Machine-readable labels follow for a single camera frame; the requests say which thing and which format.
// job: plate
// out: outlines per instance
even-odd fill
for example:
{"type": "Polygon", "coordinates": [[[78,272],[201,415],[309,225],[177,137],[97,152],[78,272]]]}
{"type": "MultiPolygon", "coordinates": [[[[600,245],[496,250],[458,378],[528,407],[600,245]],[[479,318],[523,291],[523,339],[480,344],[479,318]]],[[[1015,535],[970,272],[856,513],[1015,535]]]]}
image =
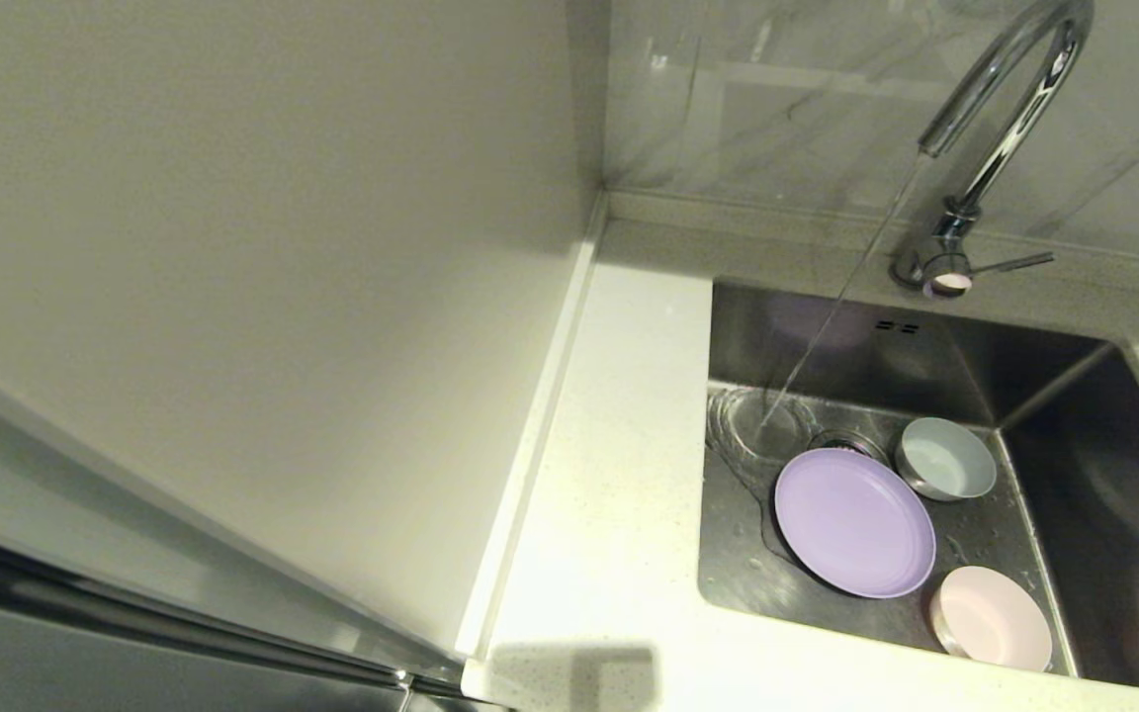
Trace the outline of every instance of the plate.
{"type": "Polygon", "coordinates": [[[776,482],[776,521],[814,575],[866,598],[917,590],[934,568],[934,524],[917,494],[858,452],[810,450],[776,482]]]}

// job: backsplash tile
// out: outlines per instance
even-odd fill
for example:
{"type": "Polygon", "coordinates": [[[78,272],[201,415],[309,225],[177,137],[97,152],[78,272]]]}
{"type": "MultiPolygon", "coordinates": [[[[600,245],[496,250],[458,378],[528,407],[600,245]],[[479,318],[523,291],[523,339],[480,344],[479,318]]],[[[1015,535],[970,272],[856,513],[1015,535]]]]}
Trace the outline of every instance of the backsplash tile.
{"type": "MultiPolygon", "coordinates": [[[[1030,0],[614,0],[606,179],[754,206],[878,214],[917,136],[1030,0]]],[[[903,216],[931,221],[1031,81],[1024,59],[903,216]]],[[[1098,0],[1066,89],[981,229],[1139,255],[1139,3],[1098,0]]]]}

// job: kitchen sink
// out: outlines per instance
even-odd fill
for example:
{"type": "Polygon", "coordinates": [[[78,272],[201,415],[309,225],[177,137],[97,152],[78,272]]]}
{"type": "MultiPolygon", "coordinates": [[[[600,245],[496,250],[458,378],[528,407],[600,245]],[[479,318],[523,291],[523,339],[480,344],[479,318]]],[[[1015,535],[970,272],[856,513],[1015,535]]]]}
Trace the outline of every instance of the kitchen sink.
{"type": "MultiPolygon", "coordinates": [[[[831,306],[716,284],[708,396],[777,392],[831,306]]],[[[953,568],[986,566],[1046,613],[1049,671],[1139,686],[1139,385],[1115,344],[846,302],[786,400],[810,420],[816,445],[887,463],[911,419],[956,420],[985,439],[999,481],[982,498],[923,500],[937,541],[929,581],[901,598],[866,599],[809,573],[768,497],[708,444],[697,576],[706,600],[941,652],[926,617],[931,596],[953,568]]]]}

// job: drain strainer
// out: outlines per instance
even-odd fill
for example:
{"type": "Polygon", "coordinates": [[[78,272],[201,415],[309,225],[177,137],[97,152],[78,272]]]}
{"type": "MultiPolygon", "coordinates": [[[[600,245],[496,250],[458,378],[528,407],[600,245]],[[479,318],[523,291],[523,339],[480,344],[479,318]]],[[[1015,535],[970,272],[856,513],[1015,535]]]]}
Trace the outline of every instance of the drain strainer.
{"type": "Polygon", "coordinates": [[[876,442],[868,440],[868,437],[857,432],[841,429],[825,431],[818,434],[818,436],[812,437],[811,442],[808,443],[808,450],[814,450],[818,447],[836,447],[839,450],[858,452],[865,457],[872,457],[874,460],[890,468],[890,460],[886,459],[886,455],[882,451],[880,447],[877,447],[876,442]]]}

